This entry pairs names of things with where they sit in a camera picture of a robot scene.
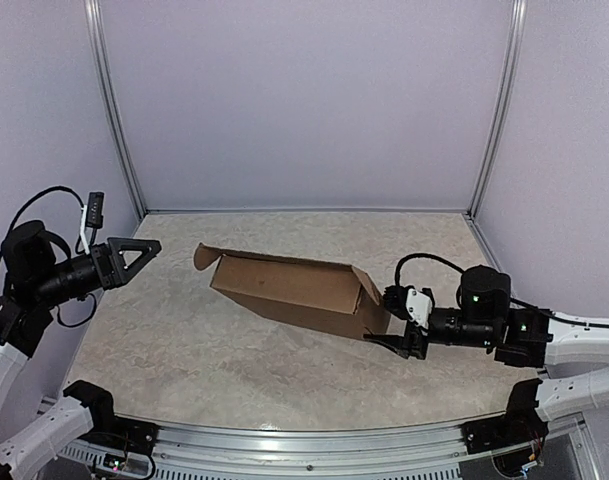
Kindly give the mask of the brown cardboard box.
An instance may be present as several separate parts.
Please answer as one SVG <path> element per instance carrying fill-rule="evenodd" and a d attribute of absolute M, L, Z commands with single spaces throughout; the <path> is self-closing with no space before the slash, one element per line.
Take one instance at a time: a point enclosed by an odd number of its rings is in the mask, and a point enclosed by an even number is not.
<path fill-rule="evenodd" d="M 210 287 L 260 317 L 354 340 L 389 328 L 382 294 L 356 266 L 203 243 L 193 262 L 215 265 Z"/>

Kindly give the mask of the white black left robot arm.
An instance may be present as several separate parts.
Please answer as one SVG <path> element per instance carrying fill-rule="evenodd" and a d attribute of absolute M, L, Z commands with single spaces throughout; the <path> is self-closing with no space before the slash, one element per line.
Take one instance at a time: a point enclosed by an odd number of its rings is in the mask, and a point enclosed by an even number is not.
<path fill-rule="evenodd" d="M 0 296 L 0 413 L 12 385 L 35 354 L 62 304 L 127 285 L 162 250 L 157 240 L 110 237 L 78 256 L 57 261 L 68 244 L 40 220 L 10 230 L 1 244 L 7 272 Z M 30 479 L 69 443 L 87 437 L 126 451 L 150 454 L 124 433 L 112 394 L 86 381 L 65 388 L 37 420 L 0 443 L 0 479 Z"/>

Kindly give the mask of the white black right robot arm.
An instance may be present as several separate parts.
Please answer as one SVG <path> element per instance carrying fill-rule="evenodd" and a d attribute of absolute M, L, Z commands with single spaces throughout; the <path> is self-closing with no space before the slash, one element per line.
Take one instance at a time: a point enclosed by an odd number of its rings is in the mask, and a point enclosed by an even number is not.
<path fill-rule="evenodd" d="M 573 317 L 512 298 L 511 279 L 479 265 L 462 271 L 457 307 L 436 306 L 432 292 L 399 283 L 386 288 L 386 310 L 405 323 L 402 335 L 367 332 L 364 340 L 408 359 L 425 359 L 432 344 L 480 348 L 516 368 L 597 363 L 567 378 L 522 381 L 512 388 L 495 433 L 519 442 L 535 423 L 609 407 L 609 320 Z"/>

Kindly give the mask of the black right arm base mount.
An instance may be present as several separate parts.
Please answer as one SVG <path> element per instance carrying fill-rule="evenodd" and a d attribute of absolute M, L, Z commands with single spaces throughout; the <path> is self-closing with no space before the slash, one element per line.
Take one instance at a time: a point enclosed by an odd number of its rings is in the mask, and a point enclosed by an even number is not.
<path fill-rule="evenodd" d="M 541 441 L 549 433 L 548 423 L 536 413 L 540 379 L 518 382 L 512 388 L 505 411 L 461 425 L 468 454 L 476 454 L 528 441 Z"/>

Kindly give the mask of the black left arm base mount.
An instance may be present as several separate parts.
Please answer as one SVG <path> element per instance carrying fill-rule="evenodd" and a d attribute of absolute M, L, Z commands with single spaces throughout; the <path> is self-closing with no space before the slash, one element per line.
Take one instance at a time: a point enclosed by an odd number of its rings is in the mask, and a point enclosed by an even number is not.
<path fill-rule="evenodd" d="M 63 396 L 80 401 L 91 414 L 92 427 L 80 436 L 81 440 L 123 453 L 152 455 L 160 426 L 116 414 L 114 398 L 108 390 L 77 380 L 63 390 Z"/>

